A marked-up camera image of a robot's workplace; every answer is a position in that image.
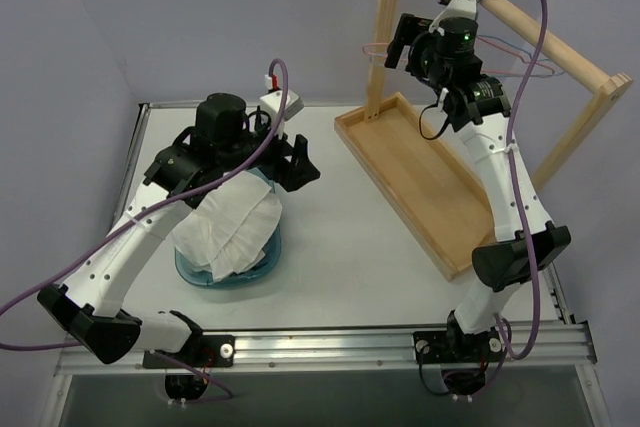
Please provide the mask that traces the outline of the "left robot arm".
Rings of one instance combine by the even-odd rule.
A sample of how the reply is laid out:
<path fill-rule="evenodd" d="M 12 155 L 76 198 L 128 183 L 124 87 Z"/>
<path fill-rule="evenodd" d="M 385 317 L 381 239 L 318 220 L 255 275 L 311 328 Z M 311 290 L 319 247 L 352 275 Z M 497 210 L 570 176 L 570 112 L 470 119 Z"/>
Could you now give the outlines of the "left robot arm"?
<path fill-rule="evenodd" d="M 203 349 L 195 321 L 177 310 L 129 314 L 125 297 L 170 232 L 229 174 L 257 168 L 288 192 L 319 178 L 307 139 L 297 135 L 288 143 L 284 131 L 303 106 L 297 94 L 276 88 L 252 113 L 236 95 L 209 95 L 197 106 L 194 124 L 156 154 L 104 243 L 63 282 L 41 288 L 38 302 L 104 364 L 151 350 L 179 366 L 194 364 Z"/>

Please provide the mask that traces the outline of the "blue wire hanger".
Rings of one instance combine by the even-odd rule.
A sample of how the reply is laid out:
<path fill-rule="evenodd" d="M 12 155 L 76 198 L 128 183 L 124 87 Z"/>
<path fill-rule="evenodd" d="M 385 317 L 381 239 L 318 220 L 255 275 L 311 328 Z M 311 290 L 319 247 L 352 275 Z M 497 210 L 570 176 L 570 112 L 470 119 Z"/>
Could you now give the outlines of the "blue wire hanger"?
<path fill-rule="evenodd" d="M 532 59 L 532 56 L 533 56 L 532 53 L 524 50 L 521 47 L 517 47 L 502 38 L 499 38 L 496 36 L 490 36 L 490 35 L 478 35 L 477 39 L 487 46 L 490 46 L 494 49 L 500 50 L 513 57 L 516 57 L 522 63 L 528 63 Z M 386 53 L 374 51 L 373 48 L 386 47 L 386 46 L 387 46 L 387 43 L 382 43 L 382 42 L 368 43 L 362 46 L 361 51 L 370 60 L 372 60 L 373 58 L 385 58 L 387 56 Z"/>

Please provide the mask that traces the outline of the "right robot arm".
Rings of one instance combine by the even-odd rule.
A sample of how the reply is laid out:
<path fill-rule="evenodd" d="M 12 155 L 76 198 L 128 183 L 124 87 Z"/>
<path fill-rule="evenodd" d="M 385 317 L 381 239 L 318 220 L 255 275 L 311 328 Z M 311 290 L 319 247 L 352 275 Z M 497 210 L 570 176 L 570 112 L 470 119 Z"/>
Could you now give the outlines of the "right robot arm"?
<path fill-rule="evenodd" d="M 450 315 L 445 350 L 464 360 L 479 349 L 479 334 L 496 327 L 506 337 L 507 322 L 501 312 L 521 285 L 530 284 L 533 318 L 527 343 L 516 352 L 510 340 L 503 342 L 509 355 L 521 360 L 538 336 L 539 274 L 568 247 L 571 234 L 554 223 L 539 200 L 509 124 L 515 109 L 500 81 L 483 73 L 475 55 L 477 28 L 471 18 L 433 23 L 404 14 L 387 48 L 385 65 L 396 68 L 406 53 L 406 71 L 436 94 L 435 105 L 446 115 L 443 126 L 452 129 L 469 152 L 493 217 L 495 240 L 472 251 L 476 279 Z"/>

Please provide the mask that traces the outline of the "pink wire hanger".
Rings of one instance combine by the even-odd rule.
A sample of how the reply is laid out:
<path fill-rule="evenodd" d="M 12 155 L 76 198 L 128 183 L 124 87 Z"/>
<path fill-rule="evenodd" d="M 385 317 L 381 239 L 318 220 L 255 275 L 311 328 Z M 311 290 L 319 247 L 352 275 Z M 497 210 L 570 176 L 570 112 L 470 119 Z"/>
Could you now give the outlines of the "pink wire hanger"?
<path fill-rule="evenodd" d="M 377 47 L 377 48 L 373 48 L 374 51 L 377 52 L 382 52 L 382 53 L 386 53 L 386 47 Z M 517 59 L 522 65 L 529 65 L 531 63 L 531 61 L 533 60 L 533 56 L 532 59 L 528 62 L 528 63 L 522 63 L 519 59 Z M 532 77 L 533 78 L 539 78 L 539 79 L 545 79 L 545 78 L 552 78 L 552 77 L 559 77 L 565 74 L 565 71 L 563 69 L 561 69 L 557 64 L 555 64 L 550 58 L 538 58 L 536 63 L 535 63 L 536 67 L 535 69 L 541 69 L 543 70 L 543 72 L 533 72 Z"/>

